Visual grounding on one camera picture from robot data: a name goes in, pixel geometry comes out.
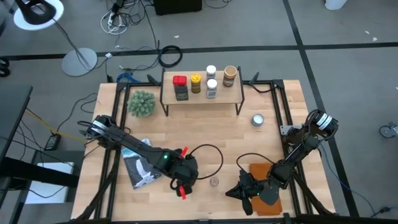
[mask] white lamp base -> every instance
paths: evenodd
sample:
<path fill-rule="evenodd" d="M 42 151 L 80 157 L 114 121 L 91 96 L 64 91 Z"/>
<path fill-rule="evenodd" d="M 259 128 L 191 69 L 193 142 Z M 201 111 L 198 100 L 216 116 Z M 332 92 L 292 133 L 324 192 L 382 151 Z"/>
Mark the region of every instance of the white lamp base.
<path fill-rule="evenodd" d="M 98 61 L 94 50 L 88 48 L 79 48 L 78 50 L 81 53 L 79 57 L 76 50 L 72 50 L 62 59 L 62 71 L 72 77 L 79 77 L 92 71 Z"/>

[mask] gray floor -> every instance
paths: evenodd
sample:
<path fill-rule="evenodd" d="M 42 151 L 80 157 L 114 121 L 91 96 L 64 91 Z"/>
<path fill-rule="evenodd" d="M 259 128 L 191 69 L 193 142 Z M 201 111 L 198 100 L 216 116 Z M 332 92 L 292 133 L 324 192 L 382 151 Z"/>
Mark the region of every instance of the gray floor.
<path fill-rule="evenodd" d="M 208 0 L 209 4 L 221 1 Z M 322 0 L 289 1 L 305 45 L 397 42 L 398 2 L 395 0 L 349 0 L 339 11 L 328 11 Z M 104 0 L 63 1 L 65 13 L 60 20 L 73 41 L 96 52 L 115 51 L 116 36 L 105 34 L 100 28 L 100 18 L 106 12 Z M 203 7 L 201 12 L 156 16 L 148 9 L 156 36 L 161 46 L 175 44 L 181 48 L 230 47 L 247 45 L 295 45 L 282 0 L 234 0 L 224 9 Z M 153 46 L 147 21 L 130 27 L 118 42 L 136 49 L 142 45 Z M 7 27 L 0 37 L 0 55 L 64 54 L 71 47 L 59 30 L 50 27 L 38 32 L 18 29 L 8 17 Z M 320 89 L 327 111 L 340 121 L 336 135 L 337 145 L 352 188 L 364 195 L 375 210 L 383 206 L 398 206 L 398 180 L 395 158 L 397 139 L 384 139 L 378 128 L 389 121 L 398 121 L 398 48 L 308 50 L 308 59 Z M 176 55 L 166 55 L 172 60 Z M 155 55 L 113 57 L 108 73 L 116 78 L 121 73 L 119 65 L 135 67 L 151 64 Z M 61 59 L 12 61 L 12 75 L 0 79 L 1 83 L 28 83 L 34 87 L 29 108 L 51 126 L 65 119 L 77 99 L 98 91 L 106 82 L 104 67 L 72 78 L 60 69 Z M 261 78 L 299 79 L 302 83 L 309 109 L 316 108 L 310 84 L 298 50 L 244 51 L 185 54 L 179 65 L 171 70 L 203 70 L 209 64 L 217 67 L 240 65 L 245 79 L 260 71 Z M 160 77 L 158 66 L 148 71 L 136 72 L 137 79 L 146 81 L 146 74 Z M 78 108 L 62 131 L 78 136 L 78 120 L 89 120 L 90 114 Z M 29 116 L 24 121 L 33 130 L 41 144 L 45 144 L 49 131 Z M 84 147 L 75 140 L 62 139 L 60 150 L 82 151 Z M 22 148 L 12 145 L 9 156 L 20 157 Z M 25 156 L 28 161 L 32 153 Z M 338 213 L 348 215 L 339 182 L 324 167 L 333 201 Z M 372 215 L 367 203 L 354 195 L 362 217 Z M 10 216 L 16 192 L 9 193 L 0 211 L 0 220 Z M 19 223 L 64 222 L 70 215 L 72 204 L 26 205 Z M 398 210 L 379 215 L 398 219 Z"/>

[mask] red clip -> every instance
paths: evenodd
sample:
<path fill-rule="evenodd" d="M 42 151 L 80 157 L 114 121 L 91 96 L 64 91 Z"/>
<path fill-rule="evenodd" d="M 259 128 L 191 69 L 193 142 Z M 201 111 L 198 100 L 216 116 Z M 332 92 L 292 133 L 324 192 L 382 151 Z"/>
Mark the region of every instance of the red clip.
<path fill-rule="evenodd" d="M 187 153 L 187 151 L 188 151 L 188 147 L 185 146 L 184 150 L 181 152 L 180 157 L 181 157 L 181 158 L 184 158 L 184 156 L 185 156 L 185 154 Z"/>
<path fill-rule="evenodd" d="M 182 200 L 187 199 L 187 196 L 185 195 L 185 190 L 182 186 L 180 186 L 180 194 L 181 194 Z"/>

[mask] yellow jar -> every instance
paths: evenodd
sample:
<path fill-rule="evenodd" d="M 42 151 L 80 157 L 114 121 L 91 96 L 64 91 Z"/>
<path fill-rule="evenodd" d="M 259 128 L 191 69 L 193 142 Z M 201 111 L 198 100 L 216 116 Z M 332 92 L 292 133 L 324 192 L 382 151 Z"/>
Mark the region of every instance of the yellow jar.
<path fill-rule="evenodd" d="M 200 82 L 201 76 L 200 74 L 193 74 L 191 75 L 191 91 L 192 93 L 200 93 Z"/>

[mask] orange mat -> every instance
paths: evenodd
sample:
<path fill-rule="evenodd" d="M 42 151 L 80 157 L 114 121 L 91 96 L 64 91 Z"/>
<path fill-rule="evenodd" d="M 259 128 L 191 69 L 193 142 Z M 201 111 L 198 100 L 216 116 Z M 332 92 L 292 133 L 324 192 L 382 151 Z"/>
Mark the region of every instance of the orange mat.
<path fill-rule="evenodd" d="M 264 180 L 267 177 L 269 168 L 271 168 L 271 163 L 263 164 L 250 164 L 250 173 L 257 180 Z M 273 205 L 267 205 L 258 196 L 251 199 L 253 205 L 253 211 L 257 212 L 258 215 L 279 215 L 282 212 L 282 204 L 280 198 Z"/>

